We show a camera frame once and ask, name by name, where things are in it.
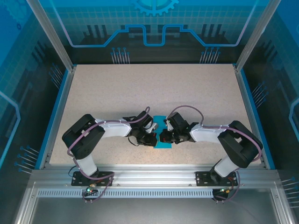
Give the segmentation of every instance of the glass panel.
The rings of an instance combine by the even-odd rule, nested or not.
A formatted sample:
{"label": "glass panel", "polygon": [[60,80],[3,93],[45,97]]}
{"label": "glass panel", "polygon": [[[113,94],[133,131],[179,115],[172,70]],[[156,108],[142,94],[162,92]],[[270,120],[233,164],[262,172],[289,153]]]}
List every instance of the glass panel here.
{"label": "glass panel", "polygon": [[42,0],[73,63],[235,63],[268,0]]}
{"label": "glass panel", "polygon": [[298,8],[297,1],[281,1],[244,66],[282,179],[299,178]]}
{"label": "glass panel", "polygon": [[25,0],[0,1],[0,29],[0,217],[12,223],[65,67]]}

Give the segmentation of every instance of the speckled tabletop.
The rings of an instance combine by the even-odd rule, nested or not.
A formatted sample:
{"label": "speckled tabletop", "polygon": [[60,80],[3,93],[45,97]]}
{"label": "speckled tabletop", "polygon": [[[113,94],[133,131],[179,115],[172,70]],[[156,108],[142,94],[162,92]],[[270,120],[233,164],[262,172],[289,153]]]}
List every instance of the speckled tabletop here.
{"label": "speckled tabletop", "polygon": [[[61,137],[86,113],[104,120],[120,119],[150,106],[151,116],[166,116],[179,105],[200,109],[206,125],[239,120],[250,129],[231,64],[78,65],[50,164],[73,164]],[[192,109],[179,112],[189,123],[200,122]],[[155,149],[135,147],[123,137],[100,140],[92,154],[96,164],[215,164],[226,155],[216,143],[184,142],[171,149]]]}

